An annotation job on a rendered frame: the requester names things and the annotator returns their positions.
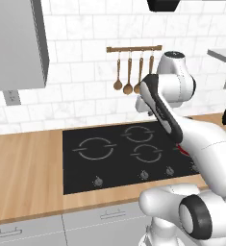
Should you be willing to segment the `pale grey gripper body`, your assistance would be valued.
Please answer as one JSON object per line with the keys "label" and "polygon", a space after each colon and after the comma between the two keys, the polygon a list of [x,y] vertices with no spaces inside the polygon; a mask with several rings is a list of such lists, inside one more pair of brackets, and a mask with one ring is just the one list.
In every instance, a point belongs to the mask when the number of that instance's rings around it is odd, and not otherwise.
{"label": "pale grey gripper body", "polygon": [[144,102],[140,95],[137,97],[135,108],[138,112],[147,112],[149,116],[152,116],[154,114],[152,109],[149,107],[148,104]]}

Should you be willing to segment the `small wooden spoon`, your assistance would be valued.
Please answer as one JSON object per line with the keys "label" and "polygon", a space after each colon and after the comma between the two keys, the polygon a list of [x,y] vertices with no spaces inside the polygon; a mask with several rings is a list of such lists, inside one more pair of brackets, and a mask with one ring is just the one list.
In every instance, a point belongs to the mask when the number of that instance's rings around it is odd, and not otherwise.
{"label": "small wooden spoon", "polygon": [[115,90],[121,90],[122,89],[122,83],[120,81],[120,59],[117,59],[117,77],[116,77],[116,81],[113,84],[113,88]]}

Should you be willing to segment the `wooden utensil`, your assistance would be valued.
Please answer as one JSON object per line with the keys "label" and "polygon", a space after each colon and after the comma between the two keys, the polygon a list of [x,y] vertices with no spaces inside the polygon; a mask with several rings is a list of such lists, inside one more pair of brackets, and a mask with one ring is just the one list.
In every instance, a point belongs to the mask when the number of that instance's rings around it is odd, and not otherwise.
{"label": "wooden utensil", "polygon": [[149,59],[149,74],[152,74],[153,64],[154,64],[154,51],[152,52],[150,59]]}

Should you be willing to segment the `black glass hob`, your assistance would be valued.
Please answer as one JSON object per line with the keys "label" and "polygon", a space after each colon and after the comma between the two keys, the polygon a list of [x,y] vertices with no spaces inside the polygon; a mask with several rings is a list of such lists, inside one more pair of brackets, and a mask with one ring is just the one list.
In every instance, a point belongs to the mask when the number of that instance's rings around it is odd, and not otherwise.
{"label": "black glass hob", "polygon": [[[74,194],[196,175],[157,121],[63,132],[63,193]],[[166,168],[174,170],[173,176]],[[149,174],[140,177],[142,170]],[[93,184],[96,177],[102,186]]]}

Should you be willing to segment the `black range hood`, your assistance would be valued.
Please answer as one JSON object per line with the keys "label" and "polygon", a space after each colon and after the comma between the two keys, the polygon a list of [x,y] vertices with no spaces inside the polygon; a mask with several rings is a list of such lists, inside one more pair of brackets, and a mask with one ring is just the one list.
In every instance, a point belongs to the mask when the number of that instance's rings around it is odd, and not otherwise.
{"label": "black range hood", "polygon": [[151,12],[175,12],[180,0],[147,0]]}

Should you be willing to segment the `grey drawer front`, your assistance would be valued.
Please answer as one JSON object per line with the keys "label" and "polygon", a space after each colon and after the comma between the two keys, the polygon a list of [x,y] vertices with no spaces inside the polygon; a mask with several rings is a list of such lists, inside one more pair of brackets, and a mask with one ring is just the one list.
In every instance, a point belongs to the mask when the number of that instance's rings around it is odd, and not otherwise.
{"label": "grey drawer front", "polygon": [[[101,220],[105,210],[121,209],[125,216]],[[138,246],[151,218],[145,216],[138,202],[88,209],[63,215],[68,246]]]}
{"label": "grey drawer front", "polygon": [[0,246],[67,246],[60,215],[1,224],[3,232],[15,227],[22,234],[0,238]]}

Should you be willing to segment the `wooden wall rail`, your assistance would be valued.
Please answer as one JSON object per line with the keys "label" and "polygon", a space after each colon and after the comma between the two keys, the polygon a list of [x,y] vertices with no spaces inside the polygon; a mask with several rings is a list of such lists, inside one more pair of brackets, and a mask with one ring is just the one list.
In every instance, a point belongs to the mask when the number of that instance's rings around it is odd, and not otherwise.
{"label": "wooden wall rail", "polygon": [[162,45],[156,46],[136,46],[136,47],[107,47],[107,53],[113,52],[134,52],[134,51],[161,51]]}

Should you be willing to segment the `grey wall cupboard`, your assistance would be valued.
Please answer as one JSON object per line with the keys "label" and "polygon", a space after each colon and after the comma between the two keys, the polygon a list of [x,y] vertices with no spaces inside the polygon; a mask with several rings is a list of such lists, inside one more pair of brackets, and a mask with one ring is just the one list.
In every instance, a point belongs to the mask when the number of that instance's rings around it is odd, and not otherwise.
{"label": "grey wall cupboard", "polygon": [[48,68],[40,0],[0,0],[0,91],[44,88]]}
{"label": "grey wall cupboard", "polygon": [[226,48],[221,49],[209,49],[207,54],[222,61],[226,62]]}

